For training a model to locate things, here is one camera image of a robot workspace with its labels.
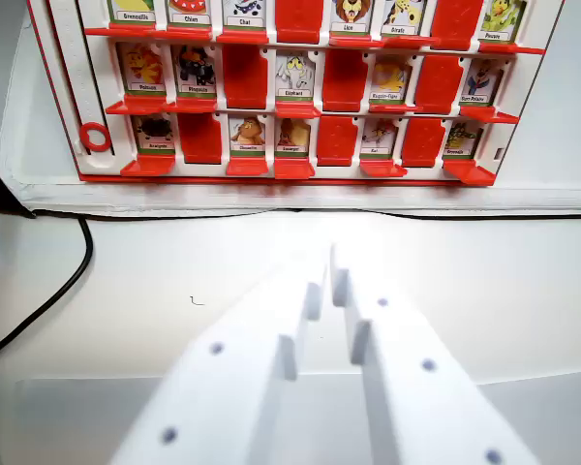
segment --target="red ring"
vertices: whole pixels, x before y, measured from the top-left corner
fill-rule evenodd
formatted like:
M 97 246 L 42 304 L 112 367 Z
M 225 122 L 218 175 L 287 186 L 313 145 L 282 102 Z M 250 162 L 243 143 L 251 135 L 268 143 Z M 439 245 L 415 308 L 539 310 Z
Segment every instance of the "red ring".
M 104 135 L 106 141 L 101 145 L 91 142 L 88 131 L 99 131 Z M 99 123 L 82 124 L 81 128 L 79 128 L 79 140 L 84 145 L 84 147 L 92 150 L 93 152 L 105 152 L 112 144 L 111 139 L 109 138 L 109 131 L 107 130 L 107 127 Z

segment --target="bear card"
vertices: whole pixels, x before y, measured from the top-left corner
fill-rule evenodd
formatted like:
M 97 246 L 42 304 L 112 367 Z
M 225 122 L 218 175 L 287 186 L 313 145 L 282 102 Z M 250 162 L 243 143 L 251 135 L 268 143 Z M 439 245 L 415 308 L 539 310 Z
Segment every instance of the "bear card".
M 526 5 L 527 2 L 522 0 L 486 0 L 486 13 L 478 38 L 481 41 L 513 43 Z
M 465 77 L 460 105 L 488 107 L 493 104 L 502 79 L 500 63 L 476 58 Z
M 385 0 L 383 10 L 384 36 L 415 36 L 424 18 L 425 0 Z
M 153 24 L 153 0 L 107 0 L 109 18 L 123 24 Z
M 215 65 L 208 46 L 171 46 L 176 93 L 188 99 L 215 99 Z
M 306 51 L 278 51 L 275 68 L 275 100 L 312 101 L 316 65 Z
M 457 120 L 447 135 L 447 142 L 443 148 L 444 160 L 472 159 L 480 142 L 482 129 L 477 121 Z
M 333 0 L 329 28 L 341 34 L 368 34 L 374 0 Z
M 138 153 L 174 153 L 174 135 L 167 113 L 132 116 Z
M 118 43 L 116 52 L 125 92 L 132 95 L 166 95 L 162 58 L 150 44 Z
M 404 58 L 377 55 L 369 102 L 371 104 L 403 104 L 410 75 L 411 66 L 405 63 Z
M 303 158 L 308 156 L 310 125 L 303 119 L 278 118 L 275 125 L 275 156 Z
M 391 119 L 366 118 L 359 158 L 387 160 L 392 156 L 398 128 Z
M 266 0 L 223 0 L 224 25 L 230 29 L 261 30 Z
M 166 0 L 170 26 L 208 27 L 209 0 Z
M 264 124 L 256 116 L 229 116 L 230 155 L 264 157 Z

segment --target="animal character card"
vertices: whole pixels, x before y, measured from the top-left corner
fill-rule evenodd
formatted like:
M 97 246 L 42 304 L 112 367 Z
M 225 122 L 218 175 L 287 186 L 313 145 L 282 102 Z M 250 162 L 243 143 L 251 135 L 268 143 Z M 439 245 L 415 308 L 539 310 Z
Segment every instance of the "animal character card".
M 167 0 L 168 23 L 172 26 L 207 27 L 211 24 L 207 0 Z
M 116 44 L 125 92 L 133 95 L 166 95 L 161 56 L 149 44 Z
M 384 36 L 415 36 L 424 17 L 425 0 L 385 0 Z
M 522 0 L 486 0 L 486 15 L 479 34 L 481 41 L 512 43 L 521 25 L 526 2 Z
M 398 128 L 391 119 L 366 118 L 359 158 L 383 160 L 391 158 L 397 133 Z
M 378 55 L 370 88 L 371 104 L 400 105 L 405 101 L 411 66 L 396 56 Z
M 143 24 L 155 22 L 153 0 L 107 0 L 112 22 Z
M 215 99 L 215 66 L 211 49 L 171 46 L 176 92 L 179 97 Z
M 454 121 L 443 149 L 445 160 L 472 159 L 480 142 L 482 129 L 476 121 Z
M 310 125 L 302 119 L 277 119 L 275 140 L 276 157 L 307 157 L 310 146 Z
M 307 52 L 280 50 L 275 67 L 275 100 L 312 100 L 316 65 Z
M 224 25 L 230 29 L 264 29 L 265 1 L 224 0 Z
M 460 105 L 488 107 L 495 100 L 495 94 L 502 77 L 499 63 L 482 58 L 472 60 Z
M 264 124 L 255 116 L 229 116 L 230 155 L 264 157 Z
M 174 153 L 174 136 L 167 113 L 132 116 L 138 153 Z
M 342 34 L 368 34 L 373 0 L 333 0 L 331 31 Z

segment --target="frog card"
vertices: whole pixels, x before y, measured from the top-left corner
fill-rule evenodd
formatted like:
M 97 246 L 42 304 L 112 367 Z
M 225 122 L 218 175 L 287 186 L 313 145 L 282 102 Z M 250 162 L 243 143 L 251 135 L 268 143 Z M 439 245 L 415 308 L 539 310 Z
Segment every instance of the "frog card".
M 329 30 L 340 34 L 368 34 L 374 0 L 333 0 Z
M 153 24 L 153 0 L 107 0 L 109 18 L 123 24 Z
M 526 5 L 523 0 L 486 0 L 486 13 L 478 38 L 481 41 L 513 43 Z
M 174 135 L 167 113 L 132 116 L 138 153 L 174 153 Z
M 229 116 L 230 155 L 264 157 L 264 124 L 253 116 Z
M 391 158 L 397 134 L 398 128 L 391 119 L 366 118 L 359 158 L 381 160 Z
M 275 67 L 275 100 L 312 101 L 316 65 L 306 51 L 278 51 Z
M 208 46 L 171 46 L 176 92 L 189 99 L 215 99 L 215 64 Z
M 385 0 L 383 11 L 384 36 L 415 36 L 424 17 L 426 0 Z
M 155 46 L 124 42 L 116 44 L 116 52 L 125 93 L 166 95 L 162 57 Z

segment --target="black cable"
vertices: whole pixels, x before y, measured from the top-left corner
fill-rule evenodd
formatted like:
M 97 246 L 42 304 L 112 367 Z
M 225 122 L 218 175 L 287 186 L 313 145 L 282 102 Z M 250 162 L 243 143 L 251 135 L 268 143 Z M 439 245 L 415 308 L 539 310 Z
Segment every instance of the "black cable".
M 86 241 L 86 253 L 84 254 L 84 259 L 77 268 L 76 272 L 73 274 L 69 281 L 67 281 L 63 286 L 56 291 L 56 293 L 50 297 L 46 303 L 41 305 L 37 310 L 32 312 L 29 317 L 27 317 L 23 322 L 21 322 L 13 331 L 5 336 L 4 339 L 0 341 L 0 351 L 11 344 L 26 328 L 36 322 L 51 306 L 56 303 L 60 297 L 67 293 L 67 291 L 77 282 L 77 280 L 84 274 L 86 268 L 90 265 L 91 259 L 93 258 L 93 236 L 88 229 L 88 224 L 86 220 L 82 217 L 78 217 L 79 226 L 84 234 L 84 240 Z

